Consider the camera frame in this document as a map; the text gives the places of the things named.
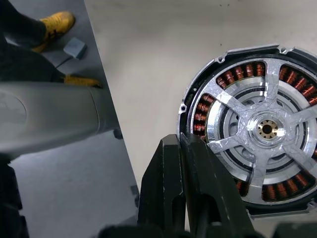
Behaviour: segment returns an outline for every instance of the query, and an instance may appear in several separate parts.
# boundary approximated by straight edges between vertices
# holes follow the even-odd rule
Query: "aluminum spoke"
[[[252,198],[252,200],[262,200],[262,186],[266,175],[266,167],[269,157],[266,156],[266,154],[255,154],[255,157],[256,161],[253,163],[247,199]]]
[[[265,102],[274,103],[276,102],[278,92],[278,75],[283,63],[275,59],[265,59],[266,63],[266,74],[265,74]]]
[[[294,113],[291,115],[291,122],[294,124],[299,124],[315,118],[317,118],[317,105]]]
[[[237,134],[222,140],[216,140],[208,143],[208,146],[214,153],[219,153],[239,145],[241,145],[241,141]]]
[[[313,158],[294,145],[284,146],[283,149],[288,156],[293,158],[303,169],[317,179],[317,163]]]
[[[236,98],[232,97],[221,87],[219,87],[215,80],[211,81],[208,84],[205,91],[206,93],[210,94],[215,99],[220,101],[222,104],[225,104],[227,107],[232,109],[239,116],[241,116],[241,114],[247,109],[246,106],[240,103]]]

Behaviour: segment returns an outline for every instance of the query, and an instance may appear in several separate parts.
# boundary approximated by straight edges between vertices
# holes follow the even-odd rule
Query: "yellow shoe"
[[[46,33],[43,43],[32,50],[41,52],[54,39],[65,34],[74,25],[75,17],[68,11],[61,11],[46,18],[40,19],[45,24]]]
[[[64,83],[70,85],[102,88],[102,85],[98,80],[92,78],[77,77],[73,75],[66,75],[64,78]]]

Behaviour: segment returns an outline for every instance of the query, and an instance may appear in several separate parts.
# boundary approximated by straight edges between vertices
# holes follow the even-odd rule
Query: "yellow sneaker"
[[[64,83],[70,85],[102,88],[101,83],[96,79],[77,77],[70,74],[65,76]]]
[[[61,11],[46,18],[40,19],[45,24],[46,33],[43,43],[32,50],[41,52],[54,39],[65,34],[74,25],[75,17],[68,11]]]

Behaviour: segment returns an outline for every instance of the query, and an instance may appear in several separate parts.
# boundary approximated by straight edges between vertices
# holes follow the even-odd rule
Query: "beige floor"
[[[317,52],[315,0],[86,0],[86,6],[138,185],[159,140],[175,133],[187,85],[212,58],[269,43]],[[265,224],[256,227],[269,234]]]

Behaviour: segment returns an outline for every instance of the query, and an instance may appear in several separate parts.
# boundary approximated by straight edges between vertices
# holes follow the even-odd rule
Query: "black cable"
[[[73,56],[69,56],[66,59],[64,59],[58,66],[56,66],[55,68],[58,68],[60,66],[62,66],[64,63],[66,63],[67,61],[71,60],[73,58]]]

